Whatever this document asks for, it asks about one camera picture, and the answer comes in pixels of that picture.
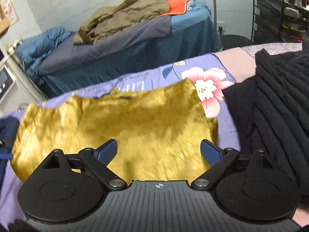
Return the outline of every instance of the poster on wall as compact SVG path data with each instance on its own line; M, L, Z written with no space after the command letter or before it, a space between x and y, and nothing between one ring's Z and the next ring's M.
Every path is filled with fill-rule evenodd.
M16 24L19 20L11 0L0 0L0 5L10 21L10 26Z

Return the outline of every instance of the black knit garment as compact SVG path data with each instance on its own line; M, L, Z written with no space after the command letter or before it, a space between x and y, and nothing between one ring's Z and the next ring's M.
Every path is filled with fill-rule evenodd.
M256 54L256 75L223 91L241 153L265 149L309 196L309 51Z

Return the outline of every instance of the cardboard box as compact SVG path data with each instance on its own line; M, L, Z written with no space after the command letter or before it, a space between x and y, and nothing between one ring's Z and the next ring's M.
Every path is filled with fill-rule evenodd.
M4 13L1 6L0 6L0 15L1 15L1 18L2 18L2 20L0 21L0 37L3 37L10 27L10 21L5 16L5 13Z

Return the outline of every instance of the gold satin cloth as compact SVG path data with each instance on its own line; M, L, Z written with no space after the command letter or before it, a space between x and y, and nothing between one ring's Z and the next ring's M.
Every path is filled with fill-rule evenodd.
M31 104L19 125L11 166L25 181L56 148L65 154L97 148L109 139L118 153L108 168L132 180L188 180L210 165L200 143L217 143L217 119L207 119L194 84L183 80L153 91L71 97L58 108Z

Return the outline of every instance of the black chair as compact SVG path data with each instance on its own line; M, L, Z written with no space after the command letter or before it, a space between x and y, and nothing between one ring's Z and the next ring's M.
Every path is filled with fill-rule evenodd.
M221 43L223 50L233 49L236 47L245 47L253 45L248 38L238 35L221 35Z

